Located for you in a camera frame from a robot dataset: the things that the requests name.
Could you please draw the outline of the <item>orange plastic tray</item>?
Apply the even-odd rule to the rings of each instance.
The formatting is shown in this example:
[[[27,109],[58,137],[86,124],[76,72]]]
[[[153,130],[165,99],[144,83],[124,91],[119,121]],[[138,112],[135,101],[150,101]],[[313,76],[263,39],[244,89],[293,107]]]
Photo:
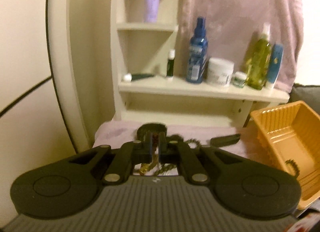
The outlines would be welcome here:
[[[319,199],[319,115],[304,101],[251,112],[271,165],[300,184],[299,210]]]

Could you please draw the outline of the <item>dark green pencil tube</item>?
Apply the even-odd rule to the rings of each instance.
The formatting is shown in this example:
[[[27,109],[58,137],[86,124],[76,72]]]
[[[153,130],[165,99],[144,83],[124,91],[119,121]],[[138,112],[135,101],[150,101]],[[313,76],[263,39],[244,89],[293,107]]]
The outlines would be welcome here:
[[[152,77],[154,77],[154,75],[149,73],[135,73],[135,74],[127,73],[126,75],[123,76],[123,82],[130,83],[130,82],[134,82],[134,81],[138,81],[146,78],[152,78]]]

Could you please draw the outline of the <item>cream corner shelf unit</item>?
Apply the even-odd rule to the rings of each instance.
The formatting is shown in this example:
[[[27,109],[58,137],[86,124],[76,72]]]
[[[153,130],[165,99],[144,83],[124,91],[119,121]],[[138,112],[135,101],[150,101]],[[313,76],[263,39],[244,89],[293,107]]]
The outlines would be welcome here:
[[[178,56],[181,0],[160,0],[155,23],[144,0],[47,0],[47,38],[57,98],[76,152],[109,120],[243,127],[254,109],[286,103],[281,90],[191,84]],[[167,59],[175,49],[174,77]],[[127,73],[154,77],[123,82]]]

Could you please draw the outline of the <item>blue spray bottle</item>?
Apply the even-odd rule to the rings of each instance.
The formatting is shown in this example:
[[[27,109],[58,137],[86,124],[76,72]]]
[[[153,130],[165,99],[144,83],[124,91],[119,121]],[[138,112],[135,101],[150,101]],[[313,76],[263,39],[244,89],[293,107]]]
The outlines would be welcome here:
[[[200,84],[203,81],[204,70],[206,67],[206,54],[208,40],[206,36],[206,19],[198,17],[194,35],[189,43],[189,59],[187,66],[186,81]]]

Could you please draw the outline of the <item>white cream jar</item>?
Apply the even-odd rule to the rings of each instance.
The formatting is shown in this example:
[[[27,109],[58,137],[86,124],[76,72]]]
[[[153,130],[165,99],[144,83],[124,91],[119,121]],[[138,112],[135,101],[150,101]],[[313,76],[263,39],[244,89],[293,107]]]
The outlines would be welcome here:
[[[234,63],[222,58],[210,58],[208,62],[207,79],[209,85],[228,87],[234,71]]]

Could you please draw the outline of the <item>small black white bottle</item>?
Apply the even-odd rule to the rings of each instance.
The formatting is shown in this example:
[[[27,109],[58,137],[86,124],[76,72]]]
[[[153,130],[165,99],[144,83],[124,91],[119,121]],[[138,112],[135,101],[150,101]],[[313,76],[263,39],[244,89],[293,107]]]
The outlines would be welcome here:
[[[174,77],[174,62],[175,62],[175,49],[170,49],[167,59],[167,74],[166,77],[173,79]]]

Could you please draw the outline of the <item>small green white jar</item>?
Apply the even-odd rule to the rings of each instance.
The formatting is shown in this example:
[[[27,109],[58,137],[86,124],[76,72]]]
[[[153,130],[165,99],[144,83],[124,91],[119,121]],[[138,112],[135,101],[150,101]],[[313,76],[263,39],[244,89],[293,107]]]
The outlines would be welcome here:
[[[245,86],[247,74],[241,71],[234,73],[232,78],[232,84],[237,88],[243,88]]]

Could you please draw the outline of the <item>green olive spray bottle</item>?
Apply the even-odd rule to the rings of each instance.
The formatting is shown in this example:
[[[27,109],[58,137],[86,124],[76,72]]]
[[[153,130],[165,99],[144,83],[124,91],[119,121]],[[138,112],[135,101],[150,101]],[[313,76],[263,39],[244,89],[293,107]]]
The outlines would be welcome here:
[[[246,84],[256,90],[261,90],[264,87],[271,55],[270,32],[271,24],[264,23],[262,33],[254,45],[253,55],[248,64]]]

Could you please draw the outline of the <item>blue white tube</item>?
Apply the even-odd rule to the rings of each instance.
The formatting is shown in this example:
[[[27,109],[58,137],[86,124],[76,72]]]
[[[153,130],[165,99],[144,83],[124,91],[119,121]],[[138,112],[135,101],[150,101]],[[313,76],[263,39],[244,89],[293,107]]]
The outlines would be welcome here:
[[[284,47],[282,44],[275,43],[271,56],[270,63],[268,67],[268,72],[266,76],[265,88],[273,89],[276,83],[277,77],[279,75],[281,60],[283,58]]]

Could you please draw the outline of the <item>grey cushion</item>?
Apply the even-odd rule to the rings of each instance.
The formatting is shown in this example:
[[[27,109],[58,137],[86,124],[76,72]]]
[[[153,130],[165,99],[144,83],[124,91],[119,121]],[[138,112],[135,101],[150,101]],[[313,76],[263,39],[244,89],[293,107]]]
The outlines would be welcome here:
[[[317,114],[320,113],[320,86],[294,84],[290,92],[289,103],[304,101]]]

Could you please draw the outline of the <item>mauve fleece towel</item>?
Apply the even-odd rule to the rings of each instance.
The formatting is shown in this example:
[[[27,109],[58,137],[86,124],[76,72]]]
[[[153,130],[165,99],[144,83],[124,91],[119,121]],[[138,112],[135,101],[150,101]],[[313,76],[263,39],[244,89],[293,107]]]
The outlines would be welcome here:
[[[263,25],[271,25],[271,43],[284,47],[276,88],[290,92],[297,74],[303,44],[302,0],[181,0],[178,56],[181,74],[187,73],[189,42],[198,17],[206,20],[207,54],[235,63],[244,70]]]

